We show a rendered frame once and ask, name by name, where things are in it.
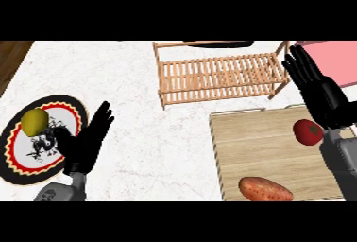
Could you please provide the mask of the pink flat mat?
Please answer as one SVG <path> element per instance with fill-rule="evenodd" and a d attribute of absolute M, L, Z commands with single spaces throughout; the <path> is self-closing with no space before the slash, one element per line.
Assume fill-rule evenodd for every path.
<path fill-rule="evenodd" d="M 357 41 L 297 41 L 321 73 L 343 88 L 357 84 Z"/>

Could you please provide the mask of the black round object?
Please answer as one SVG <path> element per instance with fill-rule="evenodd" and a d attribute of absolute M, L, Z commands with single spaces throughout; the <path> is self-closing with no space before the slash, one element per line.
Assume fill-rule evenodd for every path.
<path fill-rule="evenodd" d="M 209 43 L 199 45 L 188 45 L 190 47 L 201 47 L 201 48 L 240 48 L 249 47 L 253 44 L 253 41 L 241 41 L 232 43 Z"/>

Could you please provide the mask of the wooden tiered shelf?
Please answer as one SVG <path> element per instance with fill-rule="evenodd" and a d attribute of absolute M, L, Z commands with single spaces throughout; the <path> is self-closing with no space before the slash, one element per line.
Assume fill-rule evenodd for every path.
<path fill-rule="evenodd" d="M 290 82 L 277 59 L 289 47 L 290 42 L 283 41 L 275 51 L 263 54 L 156 60 L 162 107 L 260 95 L 272 99 Z"/>

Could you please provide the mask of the round black red patterned plate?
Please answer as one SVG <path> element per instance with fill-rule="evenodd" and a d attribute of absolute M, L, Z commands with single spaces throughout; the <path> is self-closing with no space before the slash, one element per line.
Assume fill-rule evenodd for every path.
<path fill-rule="evenodd" d="M 30 109 L 48 113 L 48 127 L 27 137 L 20 118 Z M 67 95 L 50 95 L 33 101 L 14 115 L 0 135 L 0 178 L 16 185 L 45 181 L 63 170 L 63 155 L 57 151 L 52 128 L 64 127 L 72 136 L 88 125 L 82 102 Z"/>

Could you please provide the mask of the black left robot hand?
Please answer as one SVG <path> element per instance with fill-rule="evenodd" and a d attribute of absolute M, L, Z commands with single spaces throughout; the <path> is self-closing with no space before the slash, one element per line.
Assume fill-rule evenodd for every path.
<path fill-rule="evenodd" d="M 76 136 L 72 136 L 66 128 L 54 128 L 57 150 L 63 155 L 63 173 L 88 174 L 92 170 L 101 142 L 106 137 L 111 116 L 110 103 L 104 101 L 94 113 L 88 126 L 83 127 Z"/>

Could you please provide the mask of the red tomato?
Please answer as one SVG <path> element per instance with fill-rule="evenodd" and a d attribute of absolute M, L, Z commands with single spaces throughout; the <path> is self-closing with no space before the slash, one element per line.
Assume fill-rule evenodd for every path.
<path fill-rule="evenodd" d="M 322 137 L 321 127 L 311 120 L 300 119 L 293 123 L 293 136 L 302 145 L 312 146 Z"/>

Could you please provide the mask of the pale wooden tray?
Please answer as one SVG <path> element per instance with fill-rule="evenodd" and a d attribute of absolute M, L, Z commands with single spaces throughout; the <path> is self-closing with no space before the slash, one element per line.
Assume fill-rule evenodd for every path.
<path fill-rule="evenodd" d="M 238 181 L 265 178 L 283 185 L 296 200 L 339 199 L 340 189 L 325 168 L 318 146 L 303 146 L 293 123 L 309 117 L 302 105 L 209 116 L 221 198 L 243 200 Z"/>

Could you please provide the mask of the brown wooden panel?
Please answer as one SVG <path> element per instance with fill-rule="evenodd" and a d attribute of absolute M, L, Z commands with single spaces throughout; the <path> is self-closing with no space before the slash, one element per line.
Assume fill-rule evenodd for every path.
<path fill-rule="evenodd" d="M 30 49 L 32 41 L 0 41 L 0 96 Z"/>

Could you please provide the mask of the orange sweet potato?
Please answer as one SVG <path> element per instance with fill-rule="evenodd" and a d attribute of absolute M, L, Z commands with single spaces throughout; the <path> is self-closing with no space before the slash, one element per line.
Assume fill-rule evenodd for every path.
<path fill-rule="evenodd" d="M 286 187 L 259 177 L 243 177 L 238 181 L 241 195 L 252 201 L 291 201 L 293 193 Z"/>

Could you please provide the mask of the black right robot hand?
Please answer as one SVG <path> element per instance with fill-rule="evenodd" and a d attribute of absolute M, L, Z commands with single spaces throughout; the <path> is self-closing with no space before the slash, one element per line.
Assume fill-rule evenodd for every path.
<path fill-rule="evenodd" d="M 309 115 L 327 129 L 340 129 L 357 124 L 357 101 L 349 101 L 334 80 L 325 76 L 300 45 L 290 47 L 281 65 L 289 72 L 293 84 Z"/>

